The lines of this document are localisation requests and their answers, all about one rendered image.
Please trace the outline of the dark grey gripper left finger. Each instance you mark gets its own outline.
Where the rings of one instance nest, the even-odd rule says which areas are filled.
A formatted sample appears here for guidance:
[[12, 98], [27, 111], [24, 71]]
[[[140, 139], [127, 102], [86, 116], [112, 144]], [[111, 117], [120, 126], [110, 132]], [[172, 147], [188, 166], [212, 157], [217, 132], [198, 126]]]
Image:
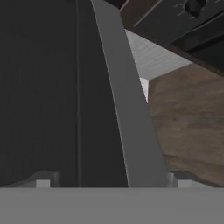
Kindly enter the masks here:
[[36, 171], [28, 179], [18, 181], [6, 186], [6, 188], [37, 188], [60, 187], [60, 173], [58, 171]]

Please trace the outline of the dark cupboard door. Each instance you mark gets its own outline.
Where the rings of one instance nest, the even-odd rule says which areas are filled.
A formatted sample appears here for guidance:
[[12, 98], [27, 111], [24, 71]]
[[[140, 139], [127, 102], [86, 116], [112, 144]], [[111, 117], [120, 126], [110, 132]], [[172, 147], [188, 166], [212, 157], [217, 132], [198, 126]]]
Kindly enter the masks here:
[[82, 187], [126, 187], [123, 147], [93, 5], [76, 0], [78, 161]]
[[75, 186], [76, 24], [70, 0], [0, 0], [0, 186], [34, 172]]

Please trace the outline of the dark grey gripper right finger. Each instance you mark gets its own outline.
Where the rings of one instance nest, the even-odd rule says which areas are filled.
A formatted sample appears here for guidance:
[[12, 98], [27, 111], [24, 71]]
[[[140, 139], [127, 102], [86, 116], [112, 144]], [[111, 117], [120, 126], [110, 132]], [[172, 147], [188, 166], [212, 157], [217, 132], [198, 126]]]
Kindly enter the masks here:
[[191, 188], [191, 187], [214, 187], [223, 188], [223, 185], [215, 184], [211, 181], [204, 180], [197, 177], [190, 171], [169, 171], [169, 185], [178, 188]]

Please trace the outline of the black oven knob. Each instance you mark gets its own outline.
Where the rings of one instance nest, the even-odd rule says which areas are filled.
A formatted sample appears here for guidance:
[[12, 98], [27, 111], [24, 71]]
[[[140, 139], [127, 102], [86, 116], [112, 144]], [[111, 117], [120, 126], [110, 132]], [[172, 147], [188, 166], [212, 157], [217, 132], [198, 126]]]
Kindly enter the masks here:
[[185, 11], [197, 18], [206, 4], [207, 0], [187, 0], [185, 3]]

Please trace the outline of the black oven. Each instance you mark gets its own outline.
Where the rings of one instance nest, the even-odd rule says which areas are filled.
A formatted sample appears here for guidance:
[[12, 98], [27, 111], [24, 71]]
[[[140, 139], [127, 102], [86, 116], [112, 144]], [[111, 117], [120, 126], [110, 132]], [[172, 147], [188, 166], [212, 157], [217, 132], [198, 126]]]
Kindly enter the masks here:
[[206, 0], [198, 17], [187, 0], [126, 0], [124, 27], [224, 77], [224, 0]]

